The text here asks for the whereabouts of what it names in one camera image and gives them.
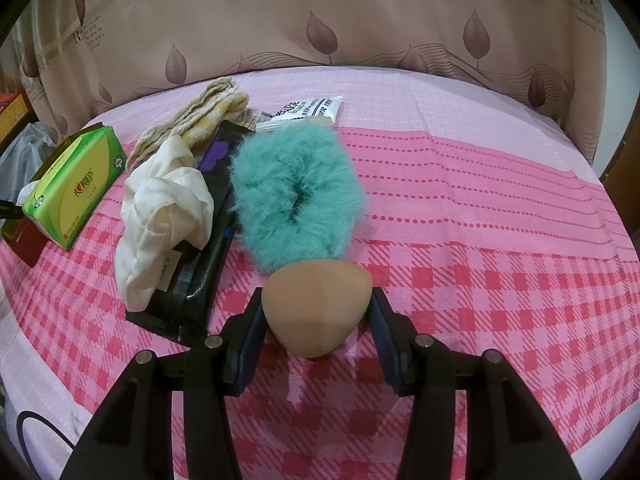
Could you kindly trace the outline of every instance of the bed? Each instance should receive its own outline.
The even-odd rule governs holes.
[[[236,76],[250,105],[341,94],[340,141],[367,199],[348,258],[369,269],[396,312],[453,350],[504,352],[558,430],[585,480],[597,480],[640,420],[638,257],[584,157],[550,119],[511,98],[423,73],[314,67]],[[95,120],[129,151],[206,82],[140,98]],[[72,442],[141,349],[183,348],[124,319],[113,277],[123,232],[121,176],[72,250],[49,244],[34,269],[0,245],[0,375],[15,419],[39,413]],[[234,242],[209,331],[241,312],[265,276]],[[174,397],[176,478],[186,478]],[[464,476],[457,403],[453,478]],[[318,360],[268,335],[252,386],[227,402],[245,480],[394,478],[410,399],[383,381],[367,327]],[[43,479],[70,449],[28,420]]]

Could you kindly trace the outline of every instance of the leaf pattern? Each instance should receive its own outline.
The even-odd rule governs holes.
[[[98,115],[108,112],[113,109],[113,106],[103,103],[102,101],[89,102],[89,117],[95,119]]]
[[[546,101],[545,84],[542,81],[537,64],[533,67],[533,72],[531,73],[527,98],[533,108],[540,108]]]
[[[84,25],[84,15],[86,13],[86,4],[84,0],[76,1],[76,11],[78,12],[78,20],[80,20],[80,26]]]
[[[102,97],[108,103],[113,103],[113,97],[109,91],[103,86],[102,83],[98,83],[98,92],[100,92],[100,97]]]
[[[306,22],[306,38],[311,46],[322,54],[331,55],[338,50],[338,38],[335,33],[321,22],[312,12]]]
[[[172,44],[171,52],[166,60],[164,74],[169,83],[181,85],[187,79],[187,60],[182,53]]]
[[[22,54],[22,71],[27,77],[39,77],[40,68],[38,67],[38,61],[36,60],[36,53],[32,44],[23,46]]]
[[[402,59],[396,64],[396,68],[411,70],[412,72],[423,72],[425,74],[429,73],[427,62],[420,55],[420,52],[412,47],[411,43],[409,43],[409,47],[404,56],[402,56]]]
[[[56,130],[58,131],[58,134],[64,138],[66,136],[66,131],[69,129],[69,124],[62,115],[58,115],[55,112],[53,112],[53,118],[56,121]]]
[[[253,70],[258,70],[258,67],[252,63],[249,63],[241,54],[236,73],[241,74],[242,72],[252,72]]]
[[[4,91],[7,94],[12,94],[17,91],[17,86],[15,84],[14,78],[9,77],[4,73],[2,67],[0,66],[0,91]]]
[[[468,53],[476,60],[486,56],[491,48],[489,33],[484,28],[475,9],[474,13],[466,20],[465,29],[462,31],[462,41]]]

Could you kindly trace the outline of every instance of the folded towel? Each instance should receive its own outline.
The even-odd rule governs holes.
[[[127,172],[147,160],[170,137],[181,136],[192,150],[215,134],[223,120],[232,120],[242,112],[248,102],[248,95],[238,91],[233,78],[214,79],[173,119],[151,126],[142,133],[127,158]]]
[[[125,230],[113,265],[128,310],[146,308],[159,286],[166,255],[178,242],[187,240],[201,250],[209,241],[213,199],[193,164],[184,140],[169,137],[124,182],[120,216]]]

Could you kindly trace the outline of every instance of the black pouch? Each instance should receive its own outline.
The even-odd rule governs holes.
[[[166,257],[159,288],[145,310],[125,319],[171,341],[191,347],[207,336],[207,325],[226,253],[235,232],[231,156],[251,131],[223,121],[198,165],[213,197],[211,236],[203,250],[181,241]]]

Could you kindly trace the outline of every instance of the teal fluffy object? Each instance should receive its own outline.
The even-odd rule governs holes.
[[[231,183],[239,237],[263,272],[343,258],[364,214],[365,195],[337,133],[307,121],[245,140]]]

